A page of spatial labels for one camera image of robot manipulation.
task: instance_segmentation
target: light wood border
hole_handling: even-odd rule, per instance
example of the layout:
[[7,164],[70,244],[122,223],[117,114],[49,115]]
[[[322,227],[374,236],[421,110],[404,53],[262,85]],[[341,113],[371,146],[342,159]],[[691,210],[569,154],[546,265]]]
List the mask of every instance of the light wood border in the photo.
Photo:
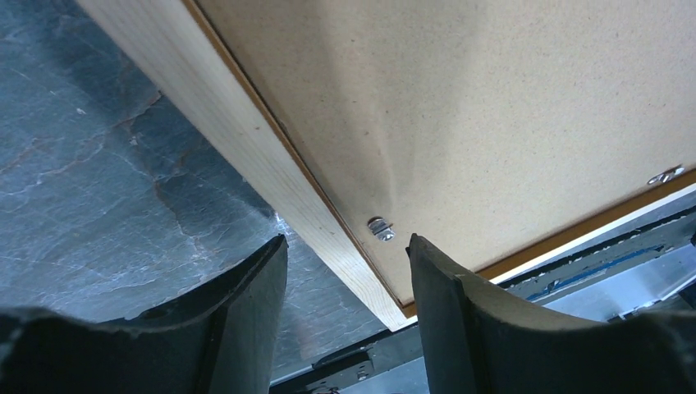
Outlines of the light wood border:
[[[78,0],[388,328],[416,321],[400,305],[194,0]],[[503,282],[696,191],[696,172],[629,199],[478,273]]]

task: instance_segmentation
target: metal screw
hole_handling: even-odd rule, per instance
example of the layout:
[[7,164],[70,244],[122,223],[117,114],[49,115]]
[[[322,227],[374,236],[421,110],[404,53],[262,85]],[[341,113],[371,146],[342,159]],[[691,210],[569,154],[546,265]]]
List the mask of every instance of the metal screw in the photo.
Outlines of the metal screw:
[[368,228],[380,241],[388,242],[396,236],[396,233],[392,230],[392,225],[379,216],[369,220]]
[[656,176],[653,176],[652,178],[650,178],[650,181],[648,181],[648,185],[652,185],[653,183],[656,183],[656,182],[666,183],[667,181],[671,180],[675,176],[678,176],[682,172],[684,172],[684,168],[682,166],[670,168],[669,170],[663,172],[662,174],[657,174]]

